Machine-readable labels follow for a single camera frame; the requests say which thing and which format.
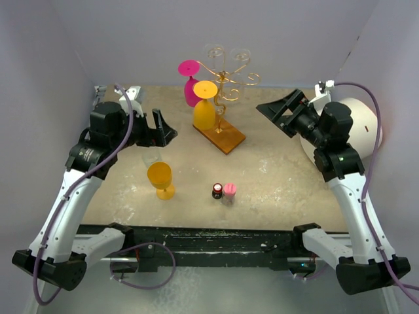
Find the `clear wine glass front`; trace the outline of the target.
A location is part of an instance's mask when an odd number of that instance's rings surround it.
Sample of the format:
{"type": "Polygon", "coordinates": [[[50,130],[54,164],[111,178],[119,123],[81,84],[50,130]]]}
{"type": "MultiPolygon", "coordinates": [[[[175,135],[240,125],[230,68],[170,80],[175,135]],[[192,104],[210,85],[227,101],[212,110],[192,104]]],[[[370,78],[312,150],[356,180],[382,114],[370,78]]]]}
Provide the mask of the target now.
{"type": "Polygon", "coordinates": [[[153,165],[156,162],[162,161],[161,153],[159,150],[147,149],[141,155],[141,157],[146,168],[149,168],[151,165],[153,165]]]}

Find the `clear wine glass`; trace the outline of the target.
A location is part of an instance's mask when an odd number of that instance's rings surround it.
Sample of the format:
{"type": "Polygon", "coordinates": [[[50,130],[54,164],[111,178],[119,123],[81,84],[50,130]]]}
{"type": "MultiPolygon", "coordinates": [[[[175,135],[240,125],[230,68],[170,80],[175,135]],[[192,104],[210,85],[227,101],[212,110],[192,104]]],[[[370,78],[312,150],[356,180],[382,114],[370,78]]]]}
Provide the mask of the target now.
{"type": "Polygon", "coordinates": [[[159,150],[147,149],[141,155],[141,157],[146,168],[149,168],[151,165],[153,165],[156,162],[162,161],[161,153],[159,150]]]}
{"type": "Polygon", "coordinates": [[[207,44],[204,47],[204,55],[208,61],[208,67],[213,72],[225,70],[225,49],[221,44],[207,44]]]}
{"type": "Polygon", "coordinates": [[[240,70],[250,62],[251,52],[246,48],[234,48],[230,51],[230,57],[234,70],[240,70]]]}

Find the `yellow wine glass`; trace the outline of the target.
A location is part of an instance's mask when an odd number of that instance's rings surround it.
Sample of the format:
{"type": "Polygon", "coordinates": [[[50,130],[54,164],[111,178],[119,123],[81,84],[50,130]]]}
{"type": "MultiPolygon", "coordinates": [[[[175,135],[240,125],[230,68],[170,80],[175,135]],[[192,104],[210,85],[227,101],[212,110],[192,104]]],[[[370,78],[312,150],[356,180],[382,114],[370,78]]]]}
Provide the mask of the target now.
{"type": "Polygon", "coordinates": [[[161,200],[170,200],[175,194],[172,183],[172,169],[165,162],[155,162],[147,170],[147,178],[161,200]]]}
{"type": "Polygon", "coordinates": [[[202,80],[194,85],[193,92],[201,99],[193,110],[193,126],[202,131],[209,130],[215,125],[215,108],[211,101],[218,88],[212,81],[202,80]]]}

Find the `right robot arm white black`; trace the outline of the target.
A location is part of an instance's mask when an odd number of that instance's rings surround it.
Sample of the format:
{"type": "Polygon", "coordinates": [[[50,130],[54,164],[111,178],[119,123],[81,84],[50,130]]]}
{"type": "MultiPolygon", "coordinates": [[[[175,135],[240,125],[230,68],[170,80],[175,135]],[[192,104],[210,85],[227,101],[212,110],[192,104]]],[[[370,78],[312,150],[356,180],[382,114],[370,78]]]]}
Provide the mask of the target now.
{"type": "Polygon", "coordinates": [[[331,101],[318,113],[301,90],[294,90],[256,109],[287,136],[299,134],[314,146],[314,163],[340,205],[352,244],[342,245],[317,224],[306,224],[294,228],[292,251],[322,258],[349,295],[394,285],[408,274],[408,259],[396,255],[365,191],[363,163],[348,142],[354,123],[350,108],[331,101]]]}

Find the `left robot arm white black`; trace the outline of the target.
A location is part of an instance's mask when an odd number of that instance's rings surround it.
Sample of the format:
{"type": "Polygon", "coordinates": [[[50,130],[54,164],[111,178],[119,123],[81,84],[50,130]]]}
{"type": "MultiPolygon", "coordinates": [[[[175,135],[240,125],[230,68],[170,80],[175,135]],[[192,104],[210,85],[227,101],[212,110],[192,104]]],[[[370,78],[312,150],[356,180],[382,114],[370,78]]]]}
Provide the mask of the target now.
{"type": "Polygon", "coordinates": [[[34,289],[44,281],[71,291],[102,258],[132,254],[134,232],[118,223],[109,224],[86,243],[75,241],[75,236],[121,150],[133,145],[165,147],[177,136],[160,110],[153,109],[152,114],[154,128],[146,115],[116,102],[101,102],[93,108],[89,127],[69,152],[59,194],[43,227],[28,249],[17,250],[12,257],[15,266],[32,276],[34,289]]]}

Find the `clear wine glass back right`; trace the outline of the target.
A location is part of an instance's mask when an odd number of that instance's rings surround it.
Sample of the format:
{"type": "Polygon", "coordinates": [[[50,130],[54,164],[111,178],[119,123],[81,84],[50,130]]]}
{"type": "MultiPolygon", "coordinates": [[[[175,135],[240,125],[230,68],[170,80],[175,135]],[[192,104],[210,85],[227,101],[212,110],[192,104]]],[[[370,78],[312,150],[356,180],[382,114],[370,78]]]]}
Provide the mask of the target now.
{"type": "Polygon", "coordinates": [[[234,48],[230,51],[230,57],[234,70],[240,70],[250,62],[251,52],[246,48],[234,48]]]}

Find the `pink wine glass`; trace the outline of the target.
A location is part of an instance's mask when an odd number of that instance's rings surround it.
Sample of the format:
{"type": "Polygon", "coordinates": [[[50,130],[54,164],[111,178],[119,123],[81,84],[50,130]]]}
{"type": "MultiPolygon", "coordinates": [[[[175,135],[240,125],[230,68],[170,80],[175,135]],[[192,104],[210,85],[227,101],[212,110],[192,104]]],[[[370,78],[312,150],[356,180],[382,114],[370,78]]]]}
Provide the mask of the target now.
{"type": "Polygon", "coordinates": [[[195,107],[201,100],[193,91],[194,85],[198,82],[194,75],[199,72],[200,64],[196,60],[185,60],[179,64],[177,70],[180,75],[188,78],[184,85],[185,101],[189,107],[195,107]]]}

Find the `clear wine glass back left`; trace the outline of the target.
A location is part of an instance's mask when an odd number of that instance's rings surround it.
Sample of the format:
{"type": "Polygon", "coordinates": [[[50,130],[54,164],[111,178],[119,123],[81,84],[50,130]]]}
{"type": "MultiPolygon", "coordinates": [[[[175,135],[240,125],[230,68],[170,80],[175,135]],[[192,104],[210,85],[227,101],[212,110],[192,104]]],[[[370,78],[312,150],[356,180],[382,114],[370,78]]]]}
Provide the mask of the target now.
{"type": "Polygon", "coordinates": [[[208,61],[208,67],[213,72],[225,70],[225,49],[221,44],[207,44],[204,47],[204,55],[208,61]]]}

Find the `dark red capped bottle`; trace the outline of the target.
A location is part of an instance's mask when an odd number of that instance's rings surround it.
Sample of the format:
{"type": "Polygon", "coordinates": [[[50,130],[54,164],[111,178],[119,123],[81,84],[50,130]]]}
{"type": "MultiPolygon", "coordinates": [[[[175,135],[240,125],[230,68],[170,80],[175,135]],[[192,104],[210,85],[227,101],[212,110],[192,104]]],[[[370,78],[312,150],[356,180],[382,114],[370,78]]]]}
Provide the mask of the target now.
{"type": "Polygon", "coordinates": [[[219,200],[223,197],[223,185],[215,183],[212,188],[211,195],[214,199],[219,200]]]}

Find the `pink capped shaker bottle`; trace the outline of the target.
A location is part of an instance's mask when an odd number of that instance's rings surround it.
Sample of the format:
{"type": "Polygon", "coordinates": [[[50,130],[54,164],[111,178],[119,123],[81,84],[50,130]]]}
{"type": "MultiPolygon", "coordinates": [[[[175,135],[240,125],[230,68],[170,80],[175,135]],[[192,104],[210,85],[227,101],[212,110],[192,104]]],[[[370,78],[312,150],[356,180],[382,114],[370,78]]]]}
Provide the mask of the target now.
{"type": "Polygon", "coordinates": [[[222,202],[226,206],[231,206],[234,203],[236,196],[236,185],[233,183],[227,183],[223,189],[222,202]]]}

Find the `white cylindrical container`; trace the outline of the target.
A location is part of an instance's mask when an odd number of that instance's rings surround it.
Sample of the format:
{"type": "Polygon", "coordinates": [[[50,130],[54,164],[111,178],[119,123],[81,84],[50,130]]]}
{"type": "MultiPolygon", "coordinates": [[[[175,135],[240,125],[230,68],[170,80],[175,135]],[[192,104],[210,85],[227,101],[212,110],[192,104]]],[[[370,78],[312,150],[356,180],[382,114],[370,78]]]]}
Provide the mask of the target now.
{"type": "MultiPolygon", "coordinates": [[[[314,108],[320,115],[330,97],[323,97],[320,100],[314,100],[314,108]]],[[[351,117],[354,121],[349,132],[349,144],[358,152],[362,160],[371,156],[377,133],[378,120],[376,114],[362,101],[355,98],[344,98],[338,102],[345,104],[351,110],[351,117]]],[[[314,164],[314,146],[300,135],[302,149],[308,159],[314,164]]]]}

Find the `black base frame bar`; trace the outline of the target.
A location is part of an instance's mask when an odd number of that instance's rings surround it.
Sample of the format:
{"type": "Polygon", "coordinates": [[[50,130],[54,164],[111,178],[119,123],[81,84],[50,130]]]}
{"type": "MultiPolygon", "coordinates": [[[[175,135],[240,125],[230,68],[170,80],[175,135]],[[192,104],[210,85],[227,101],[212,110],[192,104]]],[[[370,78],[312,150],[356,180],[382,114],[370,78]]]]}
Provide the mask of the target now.
{"type": "Polygon", "coordinates": [[[133,262],[139,272],[159,267],[267,268],[297,273],[316,271],[320,257],[307,251],[292,231],[133,226],[127,253],[112,262],[133,262]]]}

